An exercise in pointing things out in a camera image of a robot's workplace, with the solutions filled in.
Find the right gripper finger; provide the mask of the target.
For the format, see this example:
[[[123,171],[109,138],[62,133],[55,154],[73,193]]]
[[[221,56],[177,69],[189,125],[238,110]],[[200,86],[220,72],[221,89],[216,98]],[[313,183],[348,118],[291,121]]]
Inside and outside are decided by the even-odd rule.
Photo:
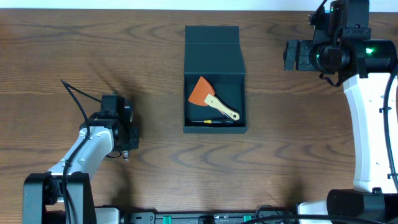
[[[295,56],[286,55],[284,56],[284,70],[292,71],[295,69]]]
[[[298,44],[299,44],[298,40],[288,40],[286,42],[284,56],[295,56]]]

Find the dark green box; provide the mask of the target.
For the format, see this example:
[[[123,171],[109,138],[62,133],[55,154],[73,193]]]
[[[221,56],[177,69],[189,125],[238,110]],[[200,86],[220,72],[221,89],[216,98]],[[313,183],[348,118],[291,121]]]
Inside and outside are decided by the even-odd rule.
[[[183,132],[185,134],[244,134],[246,121],[245,67],[238,26],[186,26],[184,58]],[[234,124],[192,121],[228,119],[217,109],[190,103],[200,77],[206,78],[222,103],[240,114]]]

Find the black yellow screwdriver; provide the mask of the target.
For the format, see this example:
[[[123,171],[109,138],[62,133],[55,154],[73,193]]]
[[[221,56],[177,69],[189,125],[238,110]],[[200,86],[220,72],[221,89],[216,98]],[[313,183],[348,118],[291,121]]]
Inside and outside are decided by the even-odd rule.
[[[200,123],[200,124],[225,124],[230,125],[234,124],[235,120],[233,119],[206,119],[200,121],[192,121],[193,123]]]

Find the orange scraper wooden handle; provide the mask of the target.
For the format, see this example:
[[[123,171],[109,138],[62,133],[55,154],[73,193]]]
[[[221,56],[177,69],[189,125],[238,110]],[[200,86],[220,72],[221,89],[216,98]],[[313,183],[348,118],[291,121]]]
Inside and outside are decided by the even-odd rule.
[[[200,77],[195,85],[193,91],[191,92],[190,96],[188,97],[188,101],[193,103],[194,105],[198,106],[210,106],[212,108],[217,109],[218,111],[223,111],[227,114],[240,114],[231,108],[227,107],[221,100],[216,97],[215,90],[210,84],[210,82],[204,78]]]

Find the silver ring wrench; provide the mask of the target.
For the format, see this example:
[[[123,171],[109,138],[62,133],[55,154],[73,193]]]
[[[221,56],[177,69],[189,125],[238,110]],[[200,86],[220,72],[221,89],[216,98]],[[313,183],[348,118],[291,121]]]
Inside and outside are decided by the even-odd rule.
[[[124,152],[123,152],[123,159],[124,159],[125,161],[128,161],[128,160],[129,160],[129,157],[130,157],[129,151],[124,151]]]

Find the small claw hammer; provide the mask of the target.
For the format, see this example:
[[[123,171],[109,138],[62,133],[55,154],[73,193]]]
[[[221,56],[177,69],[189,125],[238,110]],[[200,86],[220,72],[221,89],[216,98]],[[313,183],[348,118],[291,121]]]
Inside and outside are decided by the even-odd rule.
[[[230,114],[227,114],[227,113],[225,113],[225,112],[223,112],[221,110],[220,110],[220,113],[225,115],[228,119],[232,119],[232,120],[235,120],[235,121],[239,119],[239,115],[236,115],[236,114],[230,115]]]

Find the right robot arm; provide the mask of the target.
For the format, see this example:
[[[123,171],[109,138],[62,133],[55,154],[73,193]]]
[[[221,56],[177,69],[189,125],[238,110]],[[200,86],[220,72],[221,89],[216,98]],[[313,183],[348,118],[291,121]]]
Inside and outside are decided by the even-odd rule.
[[[296,207],[298,223],[351,223],[354,218],[397,222],[397,49],[373,39],[369,1],[332,1],[310,14],[310,40],[289,40],[284,68],[332,75],[351,113],[355,150],[352,189]]]

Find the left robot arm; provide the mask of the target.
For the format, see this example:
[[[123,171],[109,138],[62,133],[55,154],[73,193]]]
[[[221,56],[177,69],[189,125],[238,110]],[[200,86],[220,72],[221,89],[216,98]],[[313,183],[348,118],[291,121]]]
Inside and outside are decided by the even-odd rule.
[[[91,181],[111,152],[137,149],[139,130],[118,119],[82,123],[75,144],[42,173],[31,173],[23,185],[23,223],[129,223],[115,206],[94,205]]]

